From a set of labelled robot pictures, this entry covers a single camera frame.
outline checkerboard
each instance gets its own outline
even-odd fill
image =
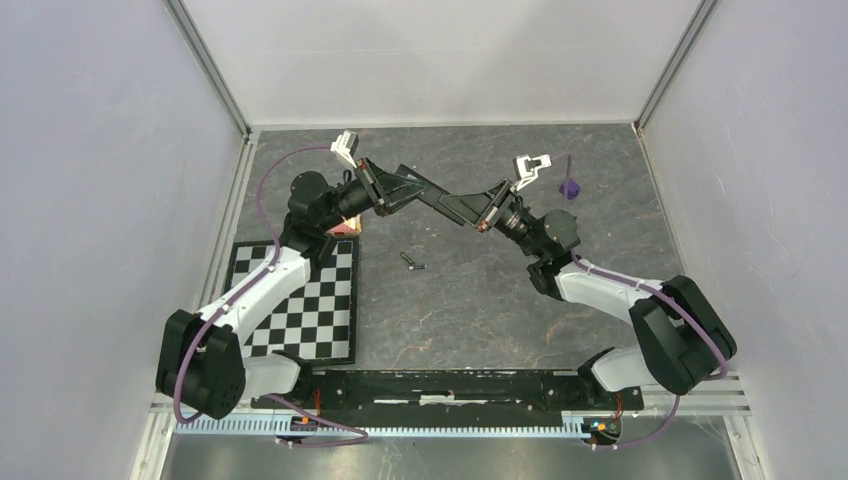
[[[314,365],[354,362],[359,237],[340,239],[321,271],[280,302],[242,347],[245,357],[282,350]],[[230,255],[226,288],[235,285],[274,249],[271,241],[237,242]]]

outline purple cable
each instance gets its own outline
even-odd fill
[[[285,398],[280,397],[279,395],[269,394],[269,395],[265,395],[265,398],[271,399],[271,400],[279,403],[280,405],[288,408],[289,410],[294,410],[295,412],[303,415],[304,417],[315,420],[316,422],[318,422],[322,425],[326,425],[328,427],[338,428],[339,430],[345,430],[345,431],[348,431],[348,432],[353,432],[353,433],[359,434],[359,436],[356,437],[356,438],[349,438],[347,440],[336,440],[336,441],[324,442],[324,443],[293,443],[293,442],[289,442],[288,445],[292,448],[342,447],[344,445],[355,445],[357,443],[362,443],[362,442],[365,442],[365,441],[368,440],[368,432],[366,432],[365,430],[360,430],[360,429],[355,428],[355,427],[348,427],[347,425],[342,425],[341,423],[336,423],[336,422],[333,422],[332,420],[327,420],[327,419],[321,418],[317,415],[313,415],[313,414],[307,412],[306,410],[298,407],[297,405],[289,402]]]
[[[265,225],[265,229],[268,230],[268,233],[271,235],[271,238],[274,240],[274,256],[271,258],[270,265],[275,265],[277,260],[280,259],[281,247],[280,247],[280,239],[274,233],[274,229],[271,228],[271,222],[268,221],[268,216],[265,215],[265,210],[262,208],[262,187],[265,185],[265,180],[268,179],[268,176],[271,172],[277,168],[277,165],[282,163],[283,160],[291,157],[294,154],[306,152],[309,150],[329,150],[329,146],[327,145],[313,145],[309,147],[299,148],[293,152],[289,152],[282,156],[279,160],[274,162],[270,168],[265,172],[265,175],[262,176],[262,179],[259,181],[259,187],[256,189],[256,209],[259,210],[259,217],[262,219],[262,223]],[[259,283],[265,276],[268,274],[268,269],[263,268],[262,271],[259,272],[258,275],[253,277],[250,281],[248,281],[243,287],[238,289],[225,304],[228,308],[235,304],[239,298],[241,298],[245,293],[250,291],[254,285]],[[215,324],[226,311],[224,310],[224,305],[215,310],[209,320],[200,327],[200,331],[197,332],[197,335],[194,336],[194,339],[191,341],[191,344],[188,346],[188,350],[186,350],[185,357],[183,357],[183,361],[180,364],[180,370],[177,372],[177,382],[174,385],[174,416],[177,418],[177,422],[182,423],[184,425],[189,424],[200,417],[200,412],[195,413],[191,417],[184,417],[182,410],[180,410],[180,404],[183,396],[183,383],[185,382],[186,372],[188,372],[188,365],[191,362],[191,357],[194,355],[194,352],[197,351],[197,347],[200,346],[200,342],[203,339],[203,336],[206,335],[206,332],[212,328],[212,325]]]
[[[674,403],[671,405],[671,412],[669,412],[668,416],[665,417],[665,420],[663,420],[663,423],[662,425],[660,425],[660,428],[654,430],[653,433],[645,435],[642,438],[637,438],[636,440],[631,440],[629,442],[624,442],[616,445],[594,445],[592,446],[592,448],[599,450],[618,450],[620,448],[636,447],[645,442],[651,441],[657,436],[659,436],[662,432],[664,432],[669,425],[671,425],[671,421],[674,420],[674,416],[677,415],[678,407],[680,407],[680,395],[675,395]]]
[[[566,162],[566,165],[565,165],[565,183],[563,183],[564,187],[563,187],[563,192],[562,192],[562,209],[568,210],[568,184],[571,182],[571,154],[570,153],[565,154],[565,162]]]
[[[689,325],[692,330],[695,330],[695,333],[697,333],[698,336],[701,337],[701,340],[703,340],[704,343],[707,344],[707,347],[710,349],[710,352],[712,352],[712,354],[718,361],[721,370],[719,371],[719,373],[707,377],[707,380],[718,380],[727,376],[727,372],[728,370],[730,370],[730,367],[727,365],[727,360],[725,360],[724,355],[718,348],[718,345],[715,344],[713,339],[710,338],[710,335],[703,329],[703,327],[698,325],[698,322],[695,321],[692,315],[689,315],[689,312],[687,312],[683,309],[683,307],[678,305],[677,302],[674,301],[674,299],[668,297],[662,291],[657,290],[649,285],[640,284],[635,280],[623,277],[621,275],[616,275],[615,273],[610,272],[608,270],[602,270],[600,268],[590,268],[588,265],[580,261],[580,258],[577,256],[577,254],[574,253],[573,250],[571,251],[571,260],[574,262],[574,265],[576,265],[577,268],[583,270],[584,272],[590,275],[597,275],[599,277],[612,280],[613,282],[620,283],[628,287],[633,287],[637,290],[644,290],[662,300],[663,303],[671,307],[675,312],[677,312],[678,315],[680,315],[680,318],[682,318],[683,321],[686,322],[686,325]]]
[[[568,162],[568,166],[565,168],[565,185],[568,185],[569,181],[571,180],[571,155],[568,155],[566,157],[566,160]],[[568,205],[568,198],[567,198],[566,193],[563,192],[562,209],[565,210],[567,205]],[[727,372],[730,369],[730,367],[727,365],[727,360],[724,358],[724,355],[722,355],[721,350],[719,350],[719,348],[718,348],[718,345],[716,345],[715,342],[713,341],[713,339],[710,338],[710,336],[707,334],[707,332],[700,325],[698,325],[698,322],[696,322],[695,319],[692,318],[691,315],[689,315],[689,312],[687,312],[680,305],[678,305],[677,302],[674,301],[674,299],[668,297],[667,295],[665,295],[661,291],[659,291],[659,290],[657,290],[657,289],[655,289],[655,288],[653,288],[649,285],[645,285],[645,284],[639,285],[639,282],[635,282],[635,281],[633,281],[633,280],[631,280],[627,277],[623,277],[621,275],[616,275],[613,272],[610,272],[610,271],[607,271],[607,270],[602,270],[600,268],[590,269],[588,265],[586,265],[585,263],[580,261],[580,258],[574,253],[573,250],[571,251],[571,260],[574,262],[574,265],[576,265],[577,268],[583,270],[584,272],[588,273],[589,275],[594,274],[594,275],[598,275],[599,277],[604,277],[608,280],[612,280],[613,282],[620,283],[620,284],[623,284],[623,285],[626,285],[626,286],[629,286],[629,287],[641,288],[642,290],[645,290],[646,292],[650,293],[651,295],[654,295],[655,297],[659,298],[661,301],[666,303],[675,312],[677,312],[678,315],[680,315],[680,318],[682,318],[683,321],[686,322],[687,325],[689,325],[689,327],[691,327],[693,330],[695,330],[695,333],[697,333],[698,336],[701,338],[701,340],[703,340],[704,343],[707,344],[707,347],[710,349],[710,352],[712,352],[712,354],[715,356],[716,360],[718,361],[718,364],[719,364],[719,367],[720,367],[719,372],[715,375],[711,375],[711,376],[707,377],[707,380],[719,380],[719,379],[722,379],[722,378],[727,376]],[[668,416],[665,417],[665,420],[663,420],[663,423],[659,426],[659,428],[654,430],[654,432],[649,434],[649,435],[646,435],[642,438],[638,438],[636,440],[631,440],[629,442],[624,442],[624,443],[621,443],[621,444],[594,445],[592,448],[601,449],[601,450],[618,450],[619,448],[635,447],[635,446],[641,445],[645,442],[648,442],[650,440],[653,440],[658,435],[660,435],[662,432],[664,432],[668,428],[669,425],[671,425],[671,421],[674,420],[675,415],[677,415],[678,407],[680,407],[680,395],[675,395],[674,396],[674,403],[671,406],[671,411],[668,413]]]

